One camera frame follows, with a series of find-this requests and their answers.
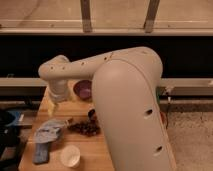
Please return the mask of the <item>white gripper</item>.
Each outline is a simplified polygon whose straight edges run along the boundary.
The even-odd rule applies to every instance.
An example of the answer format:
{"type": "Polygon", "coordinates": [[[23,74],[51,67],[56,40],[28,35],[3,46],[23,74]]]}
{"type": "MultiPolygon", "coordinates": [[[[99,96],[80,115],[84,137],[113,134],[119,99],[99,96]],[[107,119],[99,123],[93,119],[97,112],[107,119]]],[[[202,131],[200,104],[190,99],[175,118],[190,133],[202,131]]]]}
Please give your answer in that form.
{"type": "Polygon", "coordinates": [[[67,80],[52,80],[48,82],[49,97],[48,115],[53,116],[58,108],[57,102],[67,101],[70,97],[70,91],[67,80]]]}

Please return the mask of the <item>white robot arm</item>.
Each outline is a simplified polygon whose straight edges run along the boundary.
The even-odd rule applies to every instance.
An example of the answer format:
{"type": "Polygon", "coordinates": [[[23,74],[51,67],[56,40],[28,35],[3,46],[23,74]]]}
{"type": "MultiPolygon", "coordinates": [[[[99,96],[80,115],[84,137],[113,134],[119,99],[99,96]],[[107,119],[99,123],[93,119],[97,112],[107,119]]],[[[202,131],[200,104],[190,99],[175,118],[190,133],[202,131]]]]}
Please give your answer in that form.
{"type": "Polygon", "coordinates": [[[55,104],[69,99],[68,81],[92,81],[92,101],[115,171],[176,171],[157,101],[163,65],[148,47],[71,62],[63,55],[40,65],[55,104]]]}

